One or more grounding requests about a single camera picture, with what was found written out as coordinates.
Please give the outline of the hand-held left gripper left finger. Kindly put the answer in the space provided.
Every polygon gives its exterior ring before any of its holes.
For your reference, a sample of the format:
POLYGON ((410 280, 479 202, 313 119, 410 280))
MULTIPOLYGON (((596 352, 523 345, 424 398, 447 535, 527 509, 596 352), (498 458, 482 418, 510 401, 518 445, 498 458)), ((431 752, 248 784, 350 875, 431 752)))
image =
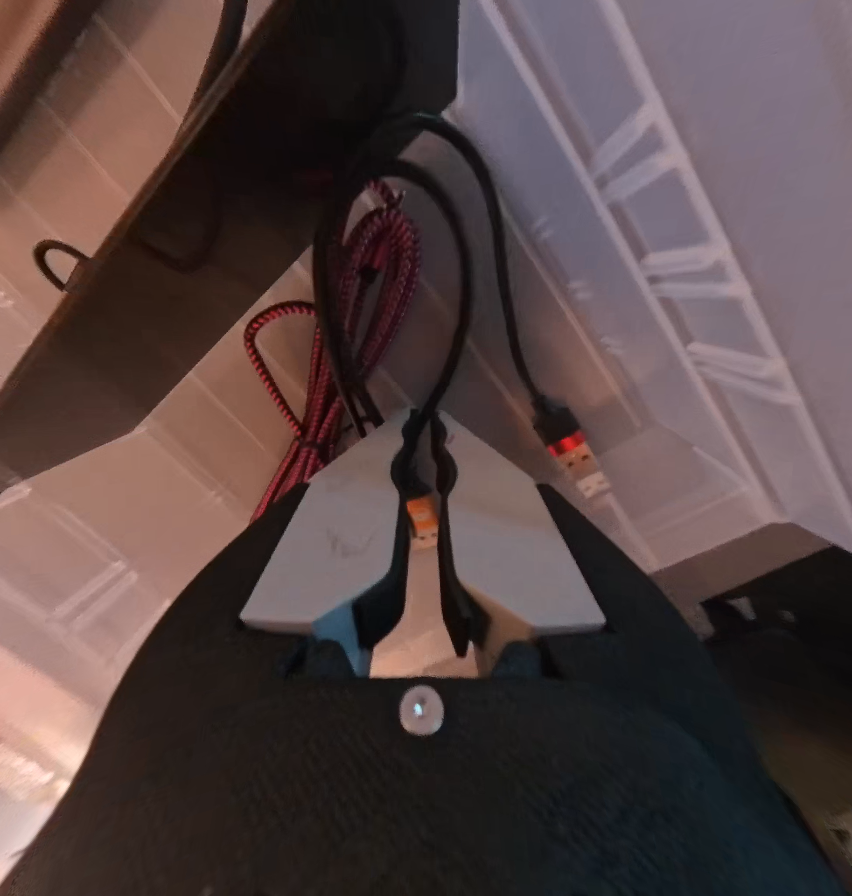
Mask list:
POLYGON ((306 484, 240 619, 267 633, 339 644, 354 675, 405 610, 411 554, 406 502, 392 478, 406 408, 306 484))

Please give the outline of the black cable orange plug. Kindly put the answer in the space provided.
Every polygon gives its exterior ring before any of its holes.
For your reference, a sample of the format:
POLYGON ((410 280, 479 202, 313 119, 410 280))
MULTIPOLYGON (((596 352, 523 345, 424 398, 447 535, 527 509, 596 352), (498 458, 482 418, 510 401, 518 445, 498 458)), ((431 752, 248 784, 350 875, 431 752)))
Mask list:
MULTIPOLYGON (((352 251, 352 265, 351 272, 342 277, 344 292, 339 318, 344 322, 353 354, 365 363, 365 384, 394 340, 420 281, 420 238, 401 209, 400 196, 388 188, 388 178, 394 177, 387 177, 360 194, 349 212, 343 234, 344 248, 352 251)), ((415 438, 415 412, 423 409, 425 402, 413 412, 398 465, 399 491, 406 502, 415 539, 437 536, 439 529, 439 512, 428 497, 429 489, 413 460, 420 436, 437 412, 426 419, 424 429, 415 438)))

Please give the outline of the clear plastic box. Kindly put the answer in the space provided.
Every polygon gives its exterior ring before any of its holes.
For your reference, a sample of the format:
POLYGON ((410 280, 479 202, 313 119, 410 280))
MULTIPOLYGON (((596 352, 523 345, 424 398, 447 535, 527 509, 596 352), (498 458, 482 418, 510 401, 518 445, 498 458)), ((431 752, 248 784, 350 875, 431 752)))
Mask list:
POLYGON ((251 521, 289 424, 244 345, 312 301, 330 182, 435 109, 498 185, 532 430, 475 174, 442 405, 681 603, 852 553, 852 2, 76 2, 0 147, 0 728, 59 794, 141 640, 251 521))

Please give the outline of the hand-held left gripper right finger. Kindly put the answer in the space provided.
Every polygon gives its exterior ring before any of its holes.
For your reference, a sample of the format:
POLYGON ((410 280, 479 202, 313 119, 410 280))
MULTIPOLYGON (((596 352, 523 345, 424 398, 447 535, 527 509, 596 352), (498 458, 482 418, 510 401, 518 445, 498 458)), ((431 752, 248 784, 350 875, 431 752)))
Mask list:
POLYGON ((444 413, 432 419, 440 605, 454 652, 593 633, 606 617, 538 484, 444 413))

